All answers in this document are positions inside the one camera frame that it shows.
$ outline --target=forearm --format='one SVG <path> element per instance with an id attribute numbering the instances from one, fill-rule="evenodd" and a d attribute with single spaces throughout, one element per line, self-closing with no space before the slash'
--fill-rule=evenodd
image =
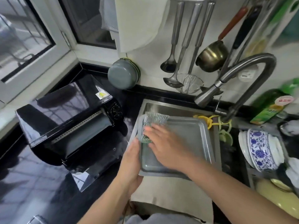
<path id="1" fill-rule="evenodd" d="M 232 224 L 298 223 L 266 198 L 201 160 L 187 164 L 186 174 L 217 204 Z"/>
<path id="2" fill-rule="evenodd" d="M 129 200 L 128 190 L 129 188 L 118 181 L 116 177 L 78 224 L 117 223 Z"/>

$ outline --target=green bottle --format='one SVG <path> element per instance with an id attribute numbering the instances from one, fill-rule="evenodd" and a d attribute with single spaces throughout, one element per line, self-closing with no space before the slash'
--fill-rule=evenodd
<path id="1" fill-rule="evenodd" d="M 298 86 L 299 78 L 294 78 L 283 84 L 279 89 L 264 92 L 251 105 L 255 117 L 250 122 L 261 125 L 281 112 L 286 105 L 294 101 L 292 95 Z"/>

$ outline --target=floral pattern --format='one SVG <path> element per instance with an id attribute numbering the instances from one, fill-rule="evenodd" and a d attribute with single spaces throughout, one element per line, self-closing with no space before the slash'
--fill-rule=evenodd
<path id="1" fill-rule="evenodd" d="M 249 130 L 249 143 L 252 161 L 259 170 L 275 170 L 277 165 L 271 154 L 268 133 L 264 131 Z"/>

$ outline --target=pink round sticker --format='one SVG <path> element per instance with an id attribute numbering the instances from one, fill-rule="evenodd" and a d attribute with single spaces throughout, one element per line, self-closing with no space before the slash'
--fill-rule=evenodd
<path id="1" fill-rule="evenodd" d="M 292 103 L 293 101 L 294 98 L 292 96 L 281 96 L 275 100 L 275 104 L 278 106 L 284 106 Z"/>

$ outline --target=red wooden handle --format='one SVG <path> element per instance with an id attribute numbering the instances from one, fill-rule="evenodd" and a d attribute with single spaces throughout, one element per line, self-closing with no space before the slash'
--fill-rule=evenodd
<path id="1" fill-rule="evenodd" d="M 222 40 L 230 31 L 233 29 L 233 27 L 240 22 L 240 20 L 246 15 L 248 12 L 247 7 L 242 7 L 237 14 L 232 18 L 232 20 L 229 22 L 229 24 L 224 28 L 222 33 L 219 35 L 218 40 Z"/>

